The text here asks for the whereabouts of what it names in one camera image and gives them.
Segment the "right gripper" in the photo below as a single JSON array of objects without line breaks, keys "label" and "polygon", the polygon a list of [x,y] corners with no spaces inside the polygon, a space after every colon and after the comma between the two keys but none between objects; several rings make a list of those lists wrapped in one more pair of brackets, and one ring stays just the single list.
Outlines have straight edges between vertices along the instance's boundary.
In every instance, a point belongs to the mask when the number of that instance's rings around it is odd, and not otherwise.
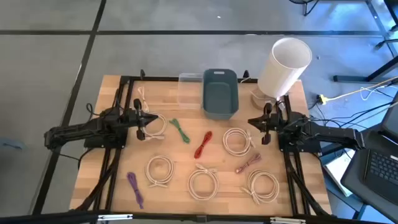
[{"label": "right gripper", "polygon": [[[280,126],[280,109],[277,107],[276,112],[272,113],[273,105],[266,103],[264,106],[265,115],[265,135],[262,137],[262,144],[267,145],[271,141],[269,131],[277,131]],[[263,116],[248,119],[248,123],[257,129],[263,129]]]}]

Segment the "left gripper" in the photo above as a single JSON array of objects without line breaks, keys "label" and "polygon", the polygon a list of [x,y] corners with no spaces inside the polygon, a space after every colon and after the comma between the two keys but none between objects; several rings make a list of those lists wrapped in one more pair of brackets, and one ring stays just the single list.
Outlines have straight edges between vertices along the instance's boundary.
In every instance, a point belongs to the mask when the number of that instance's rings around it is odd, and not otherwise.
[{"label": "left gripper", "polygon": [[[136,98],[133,100],[133,109],[129,108],[126,110],[126,123],[127,127],[137,127],[136,138],[140,141],[146,139],[145,134],[142,130],[143,127],[143,117],[141,115],[142,104],[141,101]],[[149,125],[151,122],[155,121],[159,116],[157,114],[144,113],[145,122],[144,126]]]}]

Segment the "teal plastic bin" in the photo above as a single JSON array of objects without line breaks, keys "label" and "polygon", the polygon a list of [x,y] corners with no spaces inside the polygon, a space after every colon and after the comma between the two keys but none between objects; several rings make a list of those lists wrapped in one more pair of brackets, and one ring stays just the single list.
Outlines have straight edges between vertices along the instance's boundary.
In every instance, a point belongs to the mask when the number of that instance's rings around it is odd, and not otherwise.
[{"label": "teal plastic bin", "polygon": [[229,120],[239,109],[237,74],[230,69],[205,70],[202,105],[208,119]]}]

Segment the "clear plastic bin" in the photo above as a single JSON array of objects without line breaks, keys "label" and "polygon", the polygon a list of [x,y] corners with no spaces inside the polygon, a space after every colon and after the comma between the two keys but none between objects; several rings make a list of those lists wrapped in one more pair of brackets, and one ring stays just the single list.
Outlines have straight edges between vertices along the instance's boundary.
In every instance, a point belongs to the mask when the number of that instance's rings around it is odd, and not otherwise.
[{"label": "clear plastic bin", "polygon": [[181,73],[178,76],[177,103],[187,110],[199,110],[202,106],[203,75],[201,73]]}]

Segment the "white lamp with wooden base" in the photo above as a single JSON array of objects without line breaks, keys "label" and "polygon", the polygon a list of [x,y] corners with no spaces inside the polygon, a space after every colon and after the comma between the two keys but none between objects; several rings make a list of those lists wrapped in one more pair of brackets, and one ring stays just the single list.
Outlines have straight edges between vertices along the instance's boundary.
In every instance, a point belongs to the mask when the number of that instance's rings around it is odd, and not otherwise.
[{"label": "white lamp with wooden base", "polygon": [[251,92],[251,103],[262,110],[266,103],[274,105],[289,92],[312,61],[312,50],[302,40],[284,37],[277,40],[268,55],[264,69]]}]

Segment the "dark grey laptop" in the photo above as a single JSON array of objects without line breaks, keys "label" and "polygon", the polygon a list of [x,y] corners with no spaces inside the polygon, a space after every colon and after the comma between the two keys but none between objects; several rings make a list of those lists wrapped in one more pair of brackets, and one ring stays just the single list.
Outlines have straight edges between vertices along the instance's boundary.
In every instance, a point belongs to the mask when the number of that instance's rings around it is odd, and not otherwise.
[{"label": "dark grey laptop", "polygon": [[398,144],[376,131],[364,140],[366,148],[355,152],[341,183],[398,224]]}]

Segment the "black monitor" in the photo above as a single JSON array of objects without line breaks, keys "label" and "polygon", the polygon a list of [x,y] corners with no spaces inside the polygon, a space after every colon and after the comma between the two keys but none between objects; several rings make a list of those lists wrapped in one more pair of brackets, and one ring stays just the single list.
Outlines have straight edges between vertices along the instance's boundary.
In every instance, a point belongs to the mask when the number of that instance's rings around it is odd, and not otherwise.
[{"label": "black monitor", "polygon": [[393,99],[394,106],[387,109],[381,123],[381,133],[383,136],[398,144],[398,92]]}]

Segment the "black aluminium extrusion frame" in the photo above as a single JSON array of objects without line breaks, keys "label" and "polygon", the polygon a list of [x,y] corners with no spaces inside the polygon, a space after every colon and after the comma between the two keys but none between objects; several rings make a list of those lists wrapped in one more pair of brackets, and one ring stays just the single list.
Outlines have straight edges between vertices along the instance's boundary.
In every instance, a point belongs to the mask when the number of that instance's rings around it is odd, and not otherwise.
[{"label": "black aluminium extrusion frame", "polygon": [[[182,143],[178,133],[172,129],[167,130],[163,141],[157,142],[141,142],[131,134],[116,167],[118,177],[114,184],[111,206],[103,205],[99,210],[80,209],[84,197],[98,180],[103,152],[96,150],[81,163],[70,211],[2,217],[0,224],[81,224],[95,222],[98,215],[109,214],[133,214],[131,220],[192,222],[196,222],[197,215],[207,215],[207,222],[270,223],[271,217],[283,217],[306,220],[307,224],[324,223],[331,217],[322,168],[315,156],[304,152],[291,156],[292,161],[297,163],[302,179],[307,183],[308,191],[313,195],[315,208],[305,210],[310,202],[302,195],[285,168],[289,155],[280,151],[276,133],[271,132],[271,142],[263,145],[262,133],[248,124],[249,118],[260,115],[260,111],[249,100],[250,90],[257,85],[255,80],[239,82],[239,111],[229,121],[206,119],[197,110],[181,110],[177,104],[176,77],[145,77],[145,80],[132,77],[131,81],[134,88],[145,88],[147,101],[152,109],[163,115],[176,117],[182,122],[192,143]],[[262,156],[256,167],[268,170],[278,178],[279,196],[273,202],[256,205],[250,195],[241,191],[246,185],[249,170],[242,174],[234,172],[242,159],[228,154],[223,149],[221,140],[224,132],[233,126],[251,132],[256,151]],[[198,162],[217,168],[220,188],[214,199],[197,201],[188,193],[187,179],[197,164],[193,158],[194,147],[200,136],[209,129],[214,133],[213,140]],[[144,177],[144,166],[150,156],[161,153],[169,155],[175,161],[175,175],[169,187],[150,188]]]}]

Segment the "black desk frame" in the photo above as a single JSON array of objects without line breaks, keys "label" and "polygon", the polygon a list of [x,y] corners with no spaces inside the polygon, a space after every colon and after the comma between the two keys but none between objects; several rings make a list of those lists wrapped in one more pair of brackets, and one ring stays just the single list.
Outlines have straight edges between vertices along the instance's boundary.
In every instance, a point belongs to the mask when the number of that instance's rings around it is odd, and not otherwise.
[{"label": "black desk frame", "polygon": [[398,68],[398,56],[394,57],[392,60],[388,61],[386,64],[378,68],[372,74],[362,77],[362,76],[352,76],[352,75],[335,75],[333,76],[334,82],[341,83],[377,83],[381,81],[386,81],[384,75]]},{"label": "black desk frame", "polygon": [[390,39],[398,39],[398,0],[372,0]]}]

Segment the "silver metal bracket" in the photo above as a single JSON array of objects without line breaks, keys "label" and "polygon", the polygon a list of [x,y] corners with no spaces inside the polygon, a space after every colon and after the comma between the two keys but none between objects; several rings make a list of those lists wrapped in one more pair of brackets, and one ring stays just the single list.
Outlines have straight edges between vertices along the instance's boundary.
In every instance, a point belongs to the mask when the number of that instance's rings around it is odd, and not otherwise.
[{"label": "silver metal bracket", "polygon": [[296,218],[271,217],[270,224],[307,224],[306,220]]},{"label": "silver metal bracket", "polygon": [[98,215],[99,222],[114,221],[114,220],[130,220],[133,219],[133,214],[109,214]]}]

